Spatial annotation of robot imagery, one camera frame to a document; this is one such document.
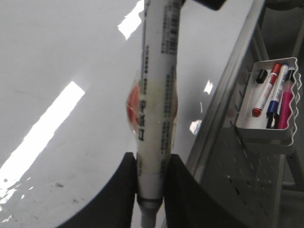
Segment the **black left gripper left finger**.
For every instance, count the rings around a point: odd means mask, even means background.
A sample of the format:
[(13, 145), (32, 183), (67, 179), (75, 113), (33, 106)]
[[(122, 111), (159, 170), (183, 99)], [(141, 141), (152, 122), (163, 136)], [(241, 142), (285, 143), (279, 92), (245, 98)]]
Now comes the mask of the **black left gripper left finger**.
[(126, 152), (103, 189), (60, 228), (129, 228), (137, 191), (136, 161)]

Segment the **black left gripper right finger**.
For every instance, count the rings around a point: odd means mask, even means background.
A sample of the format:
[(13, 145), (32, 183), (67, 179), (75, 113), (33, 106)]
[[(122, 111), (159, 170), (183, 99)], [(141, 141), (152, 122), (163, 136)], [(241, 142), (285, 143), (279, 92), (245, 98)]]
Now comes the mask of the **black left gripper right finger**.
[(164, 204), (169, 228), (246, 228), (196, 182), (177, 154), (169, 162)]

